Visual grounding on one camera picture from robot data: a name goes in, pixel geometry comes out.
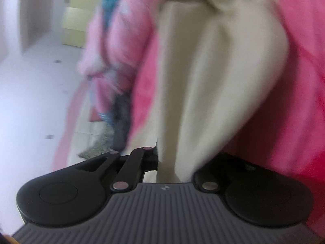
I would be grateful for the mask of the green patterned pillow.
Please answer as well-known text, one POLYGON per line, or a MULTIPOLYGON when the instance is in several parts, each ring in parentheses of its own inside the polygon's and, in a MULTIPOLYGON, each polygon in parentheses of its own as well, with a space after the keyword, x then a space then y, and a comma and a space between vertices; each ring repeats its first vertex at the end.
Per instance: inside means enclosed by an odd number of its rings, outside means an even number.
POLYGON ((82 159, 88 160, 99 156, 101 154, 112 151, 114 139, 114 131, 110 127, 106 127, 102 133, 95 138, 95 141, 92 145, 87 148, 85 151, 78 154, 82 159))

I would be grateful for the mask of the dark grey garment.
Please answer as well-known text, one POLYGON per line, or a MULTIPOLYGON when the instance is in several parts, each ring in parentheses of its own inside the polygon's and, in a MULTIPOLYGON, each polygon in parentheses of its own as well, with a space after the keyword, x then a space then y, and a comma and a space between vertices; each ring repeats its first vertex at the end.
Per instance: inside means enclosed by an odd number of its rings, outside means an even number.
POLYGON ((127 144, 131 127, 131 92, 116 94, 112 108, 112 127, 114 130, 112 149, 122 152, 127 144))

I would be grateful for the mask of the pink floral rolled duvet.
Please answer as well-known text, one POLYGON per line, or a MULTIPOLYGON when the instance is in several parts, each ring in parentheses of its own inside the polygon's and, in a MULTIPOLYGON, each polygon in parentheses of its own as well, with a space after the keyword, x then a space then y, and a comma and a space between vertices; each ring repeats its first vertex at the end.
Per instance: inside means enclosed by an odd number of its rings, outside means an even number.
POLYGON ((117 94, 131 90, 153 30, 156 0, 102 0, 87 30, 78 71, 90 79, 94 106, 109 113, 117 94))

